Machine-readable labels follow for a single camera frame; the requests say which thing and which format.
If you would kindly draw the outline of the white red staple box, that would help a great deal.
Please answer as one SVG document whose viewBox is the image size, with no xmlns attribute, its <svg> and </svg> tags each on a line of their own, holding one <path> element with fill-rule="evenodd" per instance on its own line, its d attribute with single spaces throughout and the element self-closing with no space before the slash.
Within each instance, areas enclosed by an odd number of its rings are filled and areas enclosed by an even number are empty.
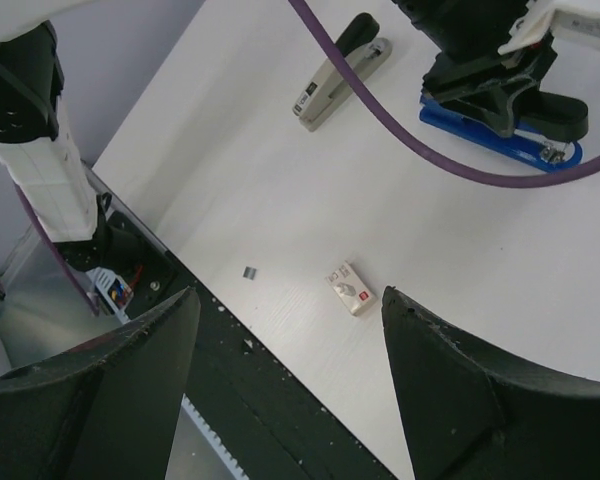
<svg viewBox="0 0 600 480">
<path fill-rule="evenodd" d="M 364 314 L 377 302 L 377 296 L 373 290 L 349 262 L 342 262 L 325 277 L 325 280 L 347 311 L 354 317 Z"/>
</svg>

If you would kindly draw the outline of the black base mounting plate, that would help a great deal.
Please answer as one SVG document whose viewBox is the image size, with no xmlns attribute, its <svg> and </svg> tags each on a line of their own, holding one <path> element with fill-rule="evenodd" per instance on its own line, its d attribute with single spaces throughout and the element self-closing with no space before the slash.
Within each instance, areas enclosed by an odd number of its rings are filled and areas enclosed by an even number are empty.
<svg viewBox="0 0 600 480">
<path fill-rule="evenodd" d="M 183 288 L 195 289 L 199 327 L 186 407 L 227 453 L 241 479 L 390 479 L 392 473 L 119 199 L 110 223 L 150 246 L 134 319 Z"/>
</svg>

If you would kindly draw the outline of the small silver staple strip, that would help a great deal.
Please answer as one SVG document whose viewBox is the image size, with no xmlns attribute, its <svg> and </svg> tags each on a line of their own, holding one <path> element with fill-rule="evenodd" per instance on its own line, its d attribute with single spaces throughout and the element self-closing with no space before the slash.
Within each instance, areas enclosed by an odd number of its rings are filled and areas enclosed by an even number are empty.
<svg viewBox="0 0 600 480">
<path fill-rule="evenodd" d="M 243 272 L 243 277 L 249 280 L 254 280 L 257 275 L 257 269 L 254 267 L 246 266 Z"/>
</svg>

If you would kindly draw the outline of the blue black stapler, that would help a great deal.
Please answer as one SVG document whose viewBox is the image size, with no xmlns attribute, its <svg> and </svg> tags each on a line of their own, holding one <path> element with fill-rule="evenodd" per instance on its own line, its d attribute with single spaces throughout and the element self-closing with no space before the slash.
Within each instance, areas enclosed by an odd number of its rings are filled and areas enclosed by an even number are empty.
<svg viewBox="0 0 600 480">
<path fill-rule="evenodd" d="M 578 99 L 540 92 L 536 102 L 525 100 L 509 137 L 433 99 L 422 96 L 420 104 L 422 122 L 545 173 L 569 169 L 583 158 L 579 141 L 589 131 L 589 108 Z"/>
</svg>

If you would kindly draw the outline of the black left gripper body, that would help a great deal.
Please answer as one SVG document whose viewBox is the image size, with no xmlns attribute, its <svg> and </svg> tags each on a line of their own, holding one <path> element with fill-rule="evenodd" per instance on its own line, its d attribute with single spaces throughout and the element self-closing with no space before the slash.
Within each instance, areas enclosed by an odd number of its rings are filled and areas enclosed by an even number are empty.
<svg viewBox="0 0 600 480">
<path fill-rule="evenodd" d="M 529 13 L 527 1 L 397 1 L 411 24 L 438 48 L 424 75 L 422 96 L 511 137 L 519 114 L 516 98 L 540 82 L 535 71 L 551 53 L 501 54 L 515 24 Z"/>
</svg>

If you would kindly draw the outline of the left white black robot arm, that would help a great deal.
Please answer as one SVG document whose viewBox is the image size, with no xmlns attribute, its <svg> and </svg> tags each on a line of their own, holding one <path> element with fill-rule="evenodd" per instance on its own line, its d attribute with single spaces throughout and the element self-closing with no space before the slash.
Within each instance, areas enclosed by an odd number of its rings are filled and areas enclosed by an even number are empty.
<svg viewBox="0 0 600 480">
<path fill-rule="evenodd" d="M 134 270 L 140 237 L 106 220 L 90 185 L 63 102 L 64 73 L 52 17 L 78 1 L 0 1 L 0 161 L 61 263 L 86 272 Z"/>
</svg>

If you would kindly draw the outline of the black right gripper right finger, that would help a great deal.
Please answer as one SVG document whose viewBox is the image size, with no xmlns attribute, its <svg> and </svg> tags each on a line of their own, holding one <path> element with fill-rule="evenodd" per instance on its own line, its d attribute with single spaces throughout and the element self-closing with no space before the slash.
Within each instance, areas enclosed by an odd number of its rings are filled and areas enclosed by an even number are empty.
<svg viewBox="0 0 600 480">
<path fill-rule="evenodd" d="M 600 382 L 514 355 L 385 289 L 382 326 L 418 479 L 600 479 Z"/>
</svg>

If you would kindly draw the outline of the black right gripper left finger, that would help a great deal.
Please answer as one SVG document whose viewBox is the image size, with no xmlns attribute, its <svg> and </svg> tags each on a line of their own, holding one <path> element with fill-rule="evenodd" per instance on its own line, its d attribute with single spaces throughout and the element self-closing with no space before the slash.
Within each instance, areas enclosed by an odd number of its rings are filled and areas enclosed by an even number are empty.
<svg viewBox="0 0 600 480">
<path fill-rule="evenodd" d="M 0 479 L 162 479 L 200 316 L 185 288 L 0 377 Z"/>
</svg>

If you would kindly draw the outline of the grey black stapler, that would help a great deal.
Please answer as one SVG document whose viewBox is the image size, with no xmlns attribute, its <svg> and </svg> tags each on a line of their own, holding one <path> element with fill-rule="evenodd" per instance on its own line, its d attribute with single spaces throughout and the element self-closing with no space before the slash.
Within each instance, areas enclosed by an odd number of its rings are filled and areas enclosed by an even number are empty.
<svg viewBox="0 0 600 480">
<path fill-rule="evenodd" d="M 369 13 L 354 17 L 335 42 L 358 78 L 365 82 L 384 64 L 393 45 L 379 37 L 380 25 Z M 309 132 L 317 130 L 351 96 L 353 90 L 326 59 L 295 101 L 292 111 Z"/>
</svg>

